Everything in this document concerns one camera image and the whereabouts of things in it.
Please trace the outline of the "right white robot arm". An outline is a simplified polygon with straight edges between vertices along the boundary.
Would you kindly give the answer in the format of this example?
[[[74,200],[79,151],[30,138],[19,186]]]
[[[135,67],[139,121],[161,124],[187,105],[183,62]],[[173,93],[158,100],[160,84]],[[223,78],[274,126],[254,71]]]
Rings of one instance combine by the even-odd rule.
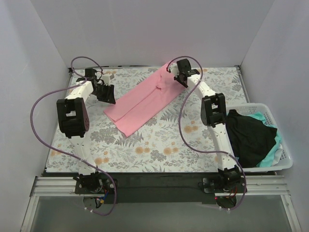
[[[193,69],[188,57],[183,56],[176,62],[171,61],[167,71],[174,75],[175,81],[190,90],[189,94],[196,93],[201,99],[201,121],[210,132],[215,148],[207,153],[215,154],[218,159],[218,176],[214,179],[203,179],[205,191],[234,190],[241,181],[241,169],[237,165],[226,130],[224,94],[215,92],[202,80],[203,71]]]

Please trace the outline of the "pink t shirt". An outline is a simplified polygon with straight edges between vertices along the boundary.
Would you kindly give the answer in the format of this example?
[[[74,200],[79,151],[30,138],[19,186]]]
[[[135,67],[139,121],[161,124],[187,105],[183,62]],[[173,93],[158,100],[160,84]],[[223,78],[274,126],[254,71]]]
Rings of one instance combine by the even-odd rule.
[[[167,72],[165,64],[134,89],[123,95],[115,105],[104,110],[118,130],[129,137],[170,104],[185,87]]]

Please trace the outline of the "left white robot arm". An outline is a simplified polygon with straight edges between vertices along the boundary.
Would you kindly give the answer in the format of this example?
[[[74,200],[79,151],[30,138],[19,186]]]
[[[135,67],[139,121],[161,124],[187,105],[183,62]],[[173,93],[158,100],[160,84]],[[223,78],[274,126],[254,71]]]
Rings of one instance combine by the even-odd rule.
[[[76,80],[77,87],[66,98],[56,102],[60,131],[69,139],[74,155],[80,159],[76,181],[92,193],[100,192],[103,182],[98,177],[90,151],[90,120],[85,103],[90,95],[94,95],[100,102],[115,104],[113,78],[113,73],[99,74],[99,71],[87,68],[85,77]]]

